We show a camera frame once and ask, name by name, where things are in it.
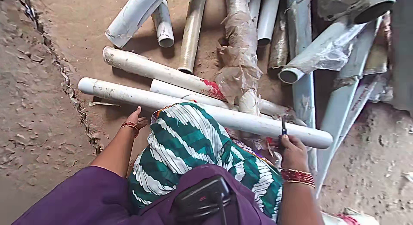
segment dusty floor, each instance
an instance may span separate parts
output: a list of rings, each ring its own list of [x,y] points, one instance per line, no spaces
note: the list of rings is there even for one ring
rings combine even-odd
[[[0,201],[6,202],[0,206],[0,225],[11,223],[56,184],[86,166],[95,148],[104,147],[133,110],[126,105],[89,107],[90,96],[78,91],[73,96],[65,87],[60,66],[65,67],[73,87],[84,76],[146,90],[151,82],[112,69],[102,59],[102,49],[111,46],[103,32],[127,0],[31,1],[42,12],[44,36],[17,10],[22,8],[19,2],[0,1]],[[168,2],[175,46],[159,48],[152,20],[148,20],[125,48],[177,67],[188,0]],[[195,74],[209,80],[220,69],[215,41],[223,35],[220,23],[224,17],[224,0],[207,0]],[[45,37],[52,43],[42,45]],[[19,50],[43,60],[33,61]],[[266,52],[258,52],[262,70],[266,69]],[[287,105],[288,89],[285,94],[280,89],[279,81],[267,74],[260,80],[263,98]],[[87,120],[81,120],[79,109]],[[369,104],[333,160],[322,191],[322,208],[338,213],[352,207],[376,216],[384,225],[413,225],[413,184],[401,175],[413,170],[413,135],[407,132],[412,124],[405,112]],[[85,125],[92,140],[85,134]],[[148,133],[148,129],[141,133],[135,145],[145,145]]]

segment woman's left hand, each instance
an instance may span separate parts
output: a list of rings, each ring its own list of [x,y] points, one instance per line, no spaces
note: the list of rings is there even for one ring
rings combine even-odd
[[[141,117],[141,118],[139,117],[141,111],[142,111],[142,108],[138,106],[136,111],[134,111],[126,120],[126,121],[130,121],[130,122],[137,124],[137,128],[139,130],[145,127],[149,123],[146,117]]]

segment bangle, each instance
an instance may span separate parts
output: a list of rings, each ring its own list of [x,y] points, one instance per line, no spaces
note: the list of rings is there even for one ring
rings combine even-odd
[[[285,182],[302,183],[316,188],[314,177],[311,173],[299,171],[295,169],[282,169],[281,176]]]
[[[136,123],[130,122],[130,121],[126,121],[126,122],[124,122],[124,123],[122,124],[121,128],[123,128],[123,127],[132,127],[132,128],[135,128],[135,130],[136,130],[135,138],[137,137],[137,135],[139,135],[139,128],[137,127],[137,124],[136,124]]]

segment black device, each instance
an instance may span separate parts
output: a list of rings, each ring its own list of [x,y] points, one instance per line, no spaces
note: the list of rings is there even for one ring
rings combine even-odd
[[[230,189],[221,175],[204,179],[175,198],[177,220],[202,220],[220,212],[222,224],[226,225],[224,207],[230,204],[230,201]]]

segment red stain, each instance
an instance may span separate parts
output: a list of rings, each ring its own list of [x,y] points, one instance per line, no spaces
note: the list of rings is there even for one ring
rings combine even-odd
[[[201,81],[203,81],[205,85],[210,86],[210,88],[208,90],[208,93],[207,93],[209,96],[214,97],[216,99],[221,99],[221,100],[227,101],[227,99],[221,93],[221,91],[219,90],[218,85],[215,82],[211,82],[211,81],[204,80],[204,79],[202,79]]]

